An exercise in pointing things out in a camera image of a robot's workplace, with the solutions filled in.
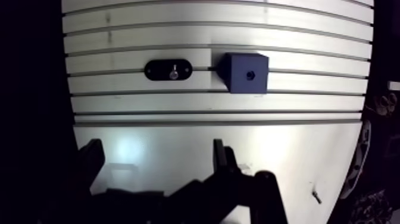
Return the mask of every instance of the dark blue box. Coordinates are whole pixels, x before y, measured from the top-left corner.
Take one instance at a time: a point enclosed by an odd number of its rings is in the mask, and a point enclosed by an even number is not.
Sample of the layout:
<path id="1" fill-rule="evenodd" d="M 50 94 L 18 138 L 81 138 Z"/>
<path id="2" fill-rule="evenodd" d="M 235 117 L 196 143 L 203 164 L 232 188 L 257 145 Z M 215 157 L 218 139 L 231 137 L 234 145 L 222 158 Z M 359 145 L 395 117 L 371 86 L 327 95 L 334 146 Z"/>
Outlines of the dark blue box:
<path id="1" fill-rule="evenodd" d="M 218 75 L 232 94 L 266 94 L 268 57 L 261 54 L 225 53 Z"/>

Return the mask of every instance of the mechanical part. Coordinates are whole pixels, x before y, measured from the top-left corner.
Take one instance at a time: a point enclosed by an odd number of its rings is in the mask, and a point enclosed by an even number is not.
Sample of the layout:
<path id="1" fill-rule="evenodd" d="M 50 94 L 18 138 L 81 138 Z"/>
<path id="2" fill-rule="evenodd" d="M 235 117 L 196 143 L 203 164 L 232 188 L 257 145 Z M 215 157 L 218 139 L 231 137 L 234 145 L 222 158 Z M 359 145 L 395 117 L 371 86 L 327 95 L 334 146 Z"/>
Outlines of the mechanical part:
<path id="1" fill-rule="evenodd" d="M 192 65 L 184 59 L 152 60 L 145 66 L 145 75 L 153 81 L 188 79 L 193 72 Z"/>
<path id="2" fill-rule="evenodd" d="M 214 174 L 194 180 L 169 197 L 162 192 L 134 194 L 108 189 L 91 196 L 89 187 L 104 164 L 100 140 L 91 140 L 77 156 L 67 179 L 46 210 L 42 223 L 220 223 L 237 205 L 250 208 L 252 223 L 287 223 L 275 176 L 262 171 L 243 175 L 235 154 L 214 140 Z"/>

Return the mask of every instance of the slatted wall panel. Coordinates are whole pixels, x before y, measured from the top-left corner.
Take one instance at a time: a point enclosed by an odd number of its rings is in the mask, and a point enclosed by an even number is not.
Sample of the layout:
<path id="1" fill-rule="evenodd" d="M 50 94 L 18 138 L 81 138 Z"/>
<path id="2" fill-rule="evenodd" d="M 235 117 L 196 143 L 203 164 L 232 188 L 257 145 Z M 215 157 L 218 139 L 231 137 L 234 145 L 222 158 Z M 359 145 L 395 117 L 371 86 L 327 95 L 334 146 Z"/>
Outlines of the slatted wall panel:
<path id="1" fill-rule="evenodd" d="M 93 191 L 204 179 L 211 140 L 223 138 L 244 172 L 277 174 L 289 223 L 326 223 L 360 130 L 372 0 L 63 0 L 62 10 L 77 143 L 101 138 L 107 155 Z M 213 72 L 225 52 L 268 56 L 268 93 L 230 94 Z M 190 61 L 192 76 L 145 77 L 148 61 L 168 58 Z M 249 223 L 243 208 L 227 219 Z"/>

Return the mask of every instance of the black bracket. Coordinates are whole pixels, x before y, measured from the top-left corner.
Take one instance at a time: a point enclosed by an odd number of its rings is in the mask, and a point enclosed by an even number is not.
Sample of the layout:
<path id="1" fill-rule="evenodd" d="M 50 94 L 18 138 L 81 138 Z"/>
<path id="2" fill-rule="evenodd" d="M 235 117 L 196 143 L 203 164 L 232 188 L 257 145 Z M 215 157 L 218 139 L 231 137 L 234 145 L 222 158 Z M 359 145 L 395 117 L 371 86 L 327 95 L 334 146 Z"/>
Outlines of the black bracket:
<path id="1" fill-rule="evenodd" d="M 145 66 L 146 77 L 153 81 L 185 80 L 192 72 L 192 65 L 185 59 L 152 60 Z"/>

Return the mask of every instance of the white surface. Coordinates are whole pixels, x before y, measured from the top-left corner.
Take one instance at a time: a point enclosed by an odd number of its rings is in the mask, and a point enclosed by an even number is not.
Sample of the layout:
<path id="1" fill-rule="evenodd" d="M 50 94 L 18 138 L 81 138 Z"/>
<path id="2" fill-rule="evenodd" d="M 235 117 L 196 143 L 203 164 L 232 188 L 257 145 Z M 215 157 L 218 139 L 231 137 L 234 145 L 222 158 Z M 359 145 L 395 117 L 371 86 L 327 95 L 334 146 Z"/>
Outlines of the white surface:
<path id="1" fill-rule="evenodd" d="M 118 10 L 120 9 L 115 9 L 112 12 L 116 11 L 116 14 L 118 14 Z M 249 24 L 287 26 L 352 36 L 368 41 L 372 40 L 373 31 L 373 28 L 368 25 L 335 17 L 256 5 L 180 3 L 141 5 L 127 7 L 125 10 L 129 10 L 130 13 L 118 18 L 113 17 L 114 13 L 107 14 L 107 17 L 97 16 L 104 15 L 104 12 L 83 14 L 78 17 L 75 17 L 75 15 L 67 16 L 64 18 L 64 32 L 122 25 L 183 21 L 243 23 L 240 26 L 249 26 Z"/>
<path id="2" fill-rule="evenodd" d="M 67 73 L 143 69 L 150 60 L 166 58 L 185 58 L 193 67 L 208 67 L 216 65 L 218 59 L 225 52 L 253 52 L 266 55 L 270 58 L 270 69 L 342 73 L 356 76 L 368 76 L 370 69 L 370 63 L 366 61 L 322 55 L 237 49 L 168 49 L 67 57 Z"/>
<path id="3" fill-rule="evenodd" d="M 265 113 L 265 114 L 154 114 L 154 115 L 79 115 L 80 123 L 174 123 L 174 122 L 271 122 L 290 120 L 340 120 L 361 118 L 361 113 Z"/>
<path id="4" fill-rule="evenodd" d="M 369 43 L 286 30 L 224 26 L 175 26 L 116 30 L 66 37 L 65 52 L 149 45 L 226 44 L 323 51 L 370 58 Z"/>
<path id="5" fill-rule="evenodd" d="M 212 140 L 231 146 L 244 173 L 275 173 L 289 223 L 326 223 L 354 152 L 360 124 L 75 127 L 78 146 L 101 138 L 106 165 L 92 186 L 171 194 L 212 174 Z M 311 192 L 322 199 L 318 204 Z M 249 223 L 245 209 L 227 220 Z"/>
<path id="6" fill-rule="evenodd" d="M 139 94 L 72 97 L 74 112 L 196 110 L 352 110 L 364 97 L 310 94 Z"/>
<path id="7" fill-rule="evenodd" d="M 400 82 L 388 82 L 388 89 L 391 91 L 400 91 Z"/>
<path id="8" fill-rule="evenodd" d="M 102 0 L 97 0 L 96 3 L 88 3 L 87 0 L 75 0 L 71 2 L 70 4 L 66 4 L 67 1 L 70 0 L 63 0 L 63 8 L 62 10 L 64 12 L 71 11 L 71 10 L 77 10 L 81 9 L 84 7 L 94 7 L 94 6 L 101 6 L 101 5 L 111 5 L 110 3 L 114 3 L 114 1 L 102 1 Z M 137 0 L 117 0 L 115 3 L 122 3 L 122 2 L 137 2 Z M 373 10 L 367 7 L 363 7 L 361 5 L 353 4 L 351 2 L 347 1 L 342 1 L 342 0 L 301 0 L 301 1 L 292 1 L 292 0 L 268 0 L 268 1 L 242 1 L 241 4 L 246 4 L 246 2 L 265 2 L 265 3 L 270 3 L 270 4 L 279 4 L 279 5 L 287 5 L 287 6 L 293 6 L 293 7 L 300 7 L 300 8 L 305 8 L 305 9 L 310 9 L 310 10 L 316 10 L 316 11 L 321 11 L 325 13 L 332 13 L 336 15 L 342 15 L 345 17 L 349 18 L 354 18 L 357 20 L 365 21 L 368 23 L 373 23 Z M 180 8 L 180 10 L 177 11 L 172 11 L 168 10 L 168 12 L 171 12 L 171 16 L 177 16 L 177 17 L 191 17 L 193 10 L 196 7 L 189 7 L 187 8 Z M 217 13 L 218 10 L 216 9 L 215 11 L 207 11 L 204 10 L 204 8 L 198 8 L 198 14 L 214 14 Z M 272 5 L 268 5 L 266 7 L 268 8 L 273 8 Z M 155 10 L 152 12 L 154 14 L 154 17 L 157 18 L 160 14 L 165 14 L 166 11 L 156 11 Z M 76 18 L 80 17 L 83 18 L 85 21 L 88 22 L 88 24 L 99 24 L 99 22 L 104 19 L 103 15 L 104 12 L 109 13 L 112 16 L 112 21 L 120 21 L 121 18 L 123 17 L 131 17 L 132 12 L 130 11 L 130 7 L 124 7 L 122 10 L 121 8 L 115 8 L 115 9 L 110 9 L 110 10 L 103 10 L 103 11 L 95 11 L 94 13 L 83 13 L 79 15 L 74 15 Z M 148 13 L 147 11 L 141 12 L 138 11 L 136 14 L 137 18 L 142 17 Z M 68 23 L 66 26 L 64 26 L 64 29 L 66 32 L 70 32 L 72 30 L 77 30 L 74 28 L 74 25 L 77 23 L 74 23 L 73 19 L 68 19 Z"/>
<path id="9" fill-rule="evenodd" d="M 269 91 L 311 91 L 364 94 L 366 79 L 318 76 L 311 74 L 269 73 Z M 178 82 L 151 81 L 144 73 L 105 74 L 97 76 L 69 77 L 70 93 L 113 91 L 228 91 L 216 73 L 194 71 L 190 78 Z"/>

